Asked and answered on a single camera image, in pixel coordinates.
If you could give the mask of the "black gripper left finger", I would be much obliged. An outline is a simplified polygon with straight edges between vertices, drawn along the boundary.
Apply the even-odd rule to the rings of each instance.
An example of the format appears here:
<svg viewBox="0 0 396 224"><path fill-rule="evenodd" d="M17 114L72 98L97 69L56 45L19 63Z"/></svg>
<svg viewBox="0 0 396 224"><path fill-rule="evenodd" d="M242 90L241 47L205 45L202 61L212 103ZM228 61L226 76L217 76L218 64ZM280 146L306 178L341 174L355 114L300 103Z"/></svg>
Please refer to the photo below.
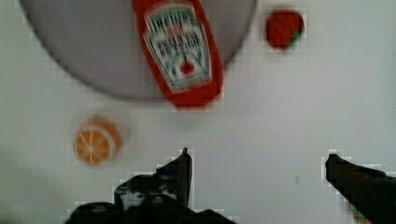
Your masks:
<svg viewBox="0 0 396 224"><path fill-rule="evenodd" d="M114 191L112 203L84 203L64 224L236 224L206 209L189 208L192 158L186 148L151 175L136 175Z"/></svg>

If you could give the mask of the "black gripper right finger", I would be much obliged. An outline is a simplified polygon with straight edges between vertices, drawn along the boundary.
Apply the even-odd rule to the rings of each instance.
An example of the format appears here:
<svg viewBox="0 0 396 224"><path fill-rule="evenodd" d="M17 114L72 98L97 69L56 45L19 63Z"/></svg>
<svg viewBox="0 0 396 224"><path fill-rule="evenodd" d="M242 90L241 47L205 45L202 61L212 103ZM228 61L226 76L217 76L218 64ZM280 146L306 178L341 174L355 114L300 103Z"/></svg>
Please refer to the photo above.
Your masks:
<svg viewBox="0 0 396 224"><path fill-rule="evenodd" d="M396 184L393 176L330 154L326 180L372 224L395 224Z"/></svg>

